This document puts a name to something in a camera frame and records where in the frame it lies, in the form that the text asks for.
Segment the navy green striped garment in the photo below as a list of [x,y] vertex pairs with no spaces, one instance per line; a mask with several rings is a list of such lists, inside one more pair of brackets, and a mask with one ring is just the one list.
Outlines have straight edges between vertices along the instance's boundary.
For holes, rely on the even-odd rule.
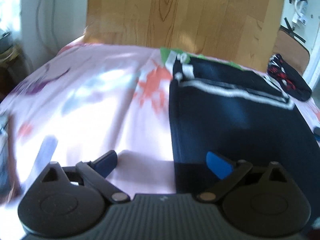
[[161,49],[172,73],[169,121],[176,189],[198,194],[218,181],[209,152],[257,166],[277,161],[305,194],[319,194],[319,145],[294,100],[270,77]]

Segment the black red patterned garment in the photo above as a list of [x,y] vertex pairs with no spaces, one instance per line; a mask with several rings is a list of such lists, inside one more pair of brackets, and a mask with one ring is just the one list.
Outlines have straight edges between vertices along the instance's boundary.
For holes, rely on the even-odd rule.
[[267,74],[275,79],[283,91],[295,99],[305,102],[311,98],[312,90],[293,67],[280,54],[274,54],[269,59]]

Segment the pink patterned bed sheet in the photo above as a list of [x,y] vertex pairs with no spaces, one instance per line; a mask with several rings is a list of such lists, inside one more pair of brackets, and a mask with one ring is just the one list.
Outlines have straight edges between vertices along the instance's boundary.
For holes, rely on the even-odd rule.
[[[19,193],[50,161],[72,166],[110,150],[119,164],[108,179],[128,194],[179,193],[169,121],[173,75],[161,49],[71,44],[4,99]],[[290,97],[315,128],[314,101]]]

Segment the brown wooden side panel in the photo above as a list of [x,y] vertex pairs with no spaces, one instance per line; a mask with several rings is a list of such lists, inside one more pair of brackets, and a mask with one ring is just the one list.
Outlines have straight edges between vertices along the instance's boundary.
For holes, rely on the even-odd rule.
[[300,75],[303,75],[310,61],[309,51],[299,41],[291,37],[284,27],[281,27],[277,32],[272,53],[280,54]]

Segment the cluttered bedside table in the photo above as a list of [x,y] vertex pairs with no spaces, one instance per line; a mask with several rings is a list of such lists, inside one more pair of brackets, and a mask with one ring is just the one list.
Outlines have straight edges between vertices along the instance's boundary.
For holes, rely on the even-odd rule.
[[1,101],[28,75],[30,65],[12,32],[1,29]]

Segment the wooden headboard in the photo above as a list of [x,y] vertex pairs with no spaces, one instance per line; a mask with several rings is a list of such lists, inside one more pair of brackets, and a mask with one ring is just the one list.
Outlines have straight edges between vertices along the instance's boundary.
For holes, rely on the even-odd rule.
[[284,0],[88,0],[87,42],[178,48],[265,71]]

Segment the white wall charger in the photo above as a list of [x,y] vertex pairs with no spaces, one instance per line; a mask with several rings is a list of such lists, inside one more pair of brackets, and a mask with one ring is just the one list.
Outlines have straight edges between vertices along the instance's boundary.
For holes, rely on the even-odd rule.
[[294,0],[295,12],[292,18],[292,24],[294,27],[298,25],[306,25],[305,13],[308,7],[307,0]]

